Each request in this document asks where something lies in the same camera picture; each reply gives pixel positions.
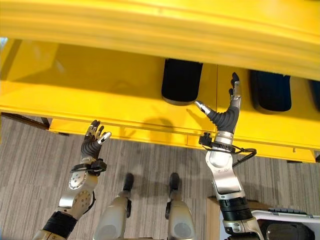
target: yellow table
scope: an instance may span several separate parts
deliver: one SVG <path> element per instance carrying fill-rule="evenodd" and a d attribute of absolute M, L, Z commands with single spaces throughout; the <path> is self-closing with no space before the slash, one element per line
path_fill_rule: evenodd
<path fill-rule="evenodd" d="M 317 0 L 0 0 L 0 36 L 320 80 Z"/>
<path fill-rule="evenodd" d="M 215 134 L 194 105 L 162 100 L 163 57 L 27 40 L 10 40 L 0 57 L 0 111 L 53 118 L 52 132 L 83 134 L 99 119 L 115 138 L 190 148 L 200 148 L 203 132 Z M 307 80 L 292 77 L 291 110 L 267 115 L 252 107 L 248 70 L 205 63 L 198 99 L 224 112 L 233 71 L 243 95 L 235 144 L 259 156 L 314 162 L 320 112 Z"/>

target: robot finger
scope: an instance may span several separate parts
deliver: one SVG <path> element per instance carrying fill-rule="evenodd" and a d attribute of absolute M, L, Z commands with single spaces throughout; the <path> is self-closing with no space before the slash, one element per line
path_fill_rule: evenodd
<path fill-rule="evenodd" d="M 234 72 L 232 73 L 231 85 L 235 88 L 235 82 L 239 81 L 239 76 Z"/>
<path fill-rule="evenodd" d="M 93 125 L 92 131 L 93 131 L 93 135 L 96 135 L 96 131 L 98 126 L 100 125 L 100 121 L 95 120 L 95 124 Z"/>
<path fill-rule="evenodd" d="M 100 128 L 99 128 L 99 130 L 96 132 L 96 134 L 95 134 L 95 138 L 96 139 L 98 139 L 99 137 L 100 137 L 100 134 L 102 133 L 102 131 L 104 130 L 104 126 L 101 126 Z"/>
<path fill-rule="evenodd" d="M 94 125 L 96 125 L 96 122 L 97 120 L 94 120 L 91 125 L 88 127 L 86 133 L 85 133 L 85 136 L 84 136 L 84 139 L 87 140 L 89 138 L 91 138 L 92 134 L 93 134 L 93 127 Z"/>
<path fill-rule="evenodd" d="M 98 120 L 93 120 L 90 126 L 96 126 Z"/>
<path fill-rule="evenodd" d="M 211 111 L 213 111 L 210 107 L 208 107 L 207 105 L 205 105 L 202 101 L 194 101 L 195 105 L 201 110 L 201 112 L 203 112 L 205 115 L 209 115 L 209 113 L 211 113 Z"/>
<path fill-rule="evenodd" d="M 97 143 L 100 144 L 100 145 L 102 145 L 102 144 L 103 144 L 106 140 L 108 140 L 110 137 L 111 137 L 111 132 L 110 132 L 110 131 L 104 132 L 104 133 L 102 134 L 102 136 L 99 137 Z"/>

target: robotic hand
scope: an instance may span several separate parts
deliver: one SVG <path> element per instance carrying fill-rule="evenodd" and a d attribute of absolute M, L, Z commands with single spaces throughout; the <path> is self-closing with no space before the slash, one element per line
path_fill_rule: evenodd
<path fill-rule="evenodd" d="M 66 240 L 77 221 L 93 206 L 98 176 L 107 169 L 103 160 L 98 158 L 99 153 L 102 144 L 111 136 L 111 132 L 101 135 L 104 127 L 97 131 L 99 125 L 100 122 L 94 120 L 89 126 L 81 145 L 80 164 L 72 167 L 68 187 L 57 209 L 33 240 Z"/>
<path fill-rule="evenodd" d="M 235 72 L 232 74 L 231 84 L 233 88 L 229 89 L 230 106 L 226 112 L 216 112 L 201 101 L 195 101 L 196 106 L 217 127 L 213 142 L 210 134 L 205 133 L 200 137 L 199 143 L 209 147 L 206 148 L 208 152 L 205 161 L 212 172 L 216 198 L 223 215 L 224 229 L 231 235 L 228 239 L 263 240 L 258 222 L 249 209 L 243 187 L 233 171 L 235 165 L 253 157 L 257 151 L 253 148 L 243 149 L 232 145 L 241 105 L 240 81 Z M 241 152 L 251 153 L 233 165 L 232 155 Z"/>

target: black cylinder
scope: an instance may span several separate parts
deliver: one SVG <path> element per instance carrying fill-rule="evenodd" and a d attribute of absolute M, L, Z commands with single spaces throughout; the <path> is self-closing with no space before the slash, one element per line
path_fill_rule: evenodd
<path fill-rule="evenodd" d="M 56 211 L 46 222 L 43 230 L 67 239 L 73 231 L 76 223 L 77 220 L 72 216 Z"/>
<path fill-rule="evenodd" d="M 219 204 L 225 221 L 238 221 L 252 218 L 252 214 L 245 197 L 219 200 Z"/>

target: black foot pad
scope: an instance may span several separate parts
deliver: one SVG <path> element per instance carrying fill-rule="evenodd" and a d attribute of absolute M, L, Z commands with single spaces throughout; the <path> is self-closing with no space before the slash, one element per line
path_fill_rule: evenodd
<path fill-rule="evenodd" d="M 132 173 L 128 172 L 125 175 L 125 180 L 124 180 L 124 187 L 123 190 L 124 191 L 131 191 L 133 185 L 134 185 L 134 181 L 135 181 L 135 177 Z"/>
<path fill-rule="evenodd" d="M 180 183 L 179 174 L 176 173 L 176 172 L 171 173 L 171 175 L 170 175 L 170 181 L 169 181 L 170 192 L 171 192 L 172 190 L 178 190 L 178 188 L 179 188 L 179 183 Z"/>

